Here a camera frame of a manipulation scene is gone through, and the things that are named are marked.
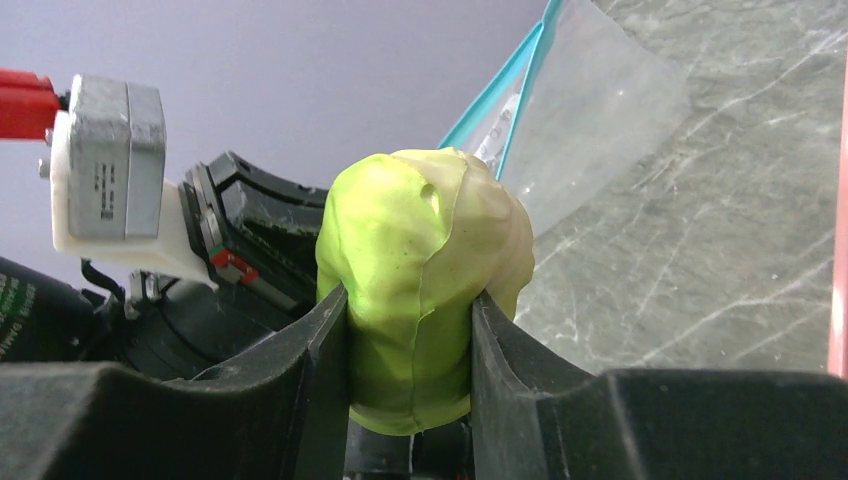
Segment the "pink plastic basket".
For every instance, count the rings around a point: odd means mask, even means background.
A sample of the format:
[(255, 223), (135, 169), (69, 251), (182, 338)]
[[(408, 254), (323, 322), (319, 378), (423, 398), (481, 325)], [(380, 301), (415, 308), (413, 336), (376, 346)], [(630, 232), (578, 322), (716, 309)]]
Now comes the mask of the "pink plastic basket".
[(847, 72), (844, 72), (834, 228), (828, 372), (847, 379)]

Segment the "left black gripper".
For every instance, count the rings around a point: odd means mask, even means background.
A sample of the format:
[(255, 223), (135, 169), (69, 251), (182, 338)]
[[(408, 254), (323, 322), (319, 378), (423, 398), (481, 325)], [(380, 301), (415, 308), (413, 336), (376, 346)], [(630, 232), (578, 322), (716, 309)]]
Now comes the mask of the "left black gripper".
[(144, 292), (133, 300), (138, 318), (125, 323), (126, 363), (190, 379), (308, 313), (326, 196), (233, 152), (189, 170), (179, 211), (210, 281), (138, 273)]

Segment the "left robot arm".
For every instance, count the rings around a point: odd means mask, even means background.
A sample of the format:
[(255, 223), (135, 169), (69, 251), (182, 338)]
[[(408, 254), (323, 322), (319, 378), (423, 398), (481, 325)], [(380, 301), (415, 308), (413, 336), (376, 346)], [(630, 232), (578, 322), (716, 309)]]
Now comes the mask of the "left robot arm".
[(127, 287), (83, 261), (76, 289), (1, 263), (5, 362), (116, 361), (190, 379), (284, 329), (315, 304), (315, 243), (327, 193), (232, 152), (163, 196), (185, 272), (138, 265)]

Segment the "clear zip top bag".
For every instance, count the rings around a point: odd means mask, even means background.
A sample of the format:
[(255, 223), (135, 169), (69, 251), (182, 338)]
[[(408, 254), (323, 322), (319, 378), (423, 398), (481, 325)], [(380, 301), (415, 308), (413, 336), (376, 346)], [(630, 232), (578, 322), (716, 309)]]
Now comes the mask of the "clear zip top bag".
[(590, 1), (552, 1), (444, 138), (542, 235), (652, 155), (689, 115), (686, 80)]

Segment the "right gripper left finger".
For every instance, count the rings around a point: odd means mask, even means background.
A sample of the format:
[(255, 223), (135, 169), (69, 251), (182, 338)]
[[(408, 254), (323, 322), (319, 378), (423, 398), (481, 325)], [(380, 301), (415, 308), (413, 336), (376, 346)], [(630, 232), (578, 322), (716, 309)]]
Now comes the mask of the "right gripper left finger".
[(347, 294), (193, 380), (112, 363), (1, 369), (5, 479), (339, 479)]

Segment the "green cabbage toy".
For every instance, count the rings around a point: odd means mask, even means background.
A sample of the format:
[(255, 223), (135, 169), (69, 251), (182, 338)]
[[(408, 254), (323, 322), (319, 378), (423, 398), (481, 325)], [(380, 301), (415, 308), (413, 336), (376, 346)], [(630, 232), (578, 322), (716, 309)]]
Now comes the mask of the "green cabbage toy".
[(455, 148), (368, 156), (341, 172), (316, 244), (317, 294), (348, 294), (350, 415), (413, 435), (471, 408), (471, 312), (513, 318), (535, 266), (522, 204)]

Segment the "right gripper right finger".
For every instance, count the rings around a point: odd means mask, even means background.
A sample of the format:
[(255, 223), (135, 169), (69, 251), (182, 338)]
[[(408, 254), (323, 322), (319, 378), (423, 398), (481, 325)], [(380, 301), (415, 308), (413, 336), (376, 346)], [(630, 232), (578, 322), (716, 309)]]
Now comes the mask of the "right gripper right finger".
[(847, 385), (808, 372), (613, 369), (592, 375), (472, 310), (480, 479), (843, 479)]

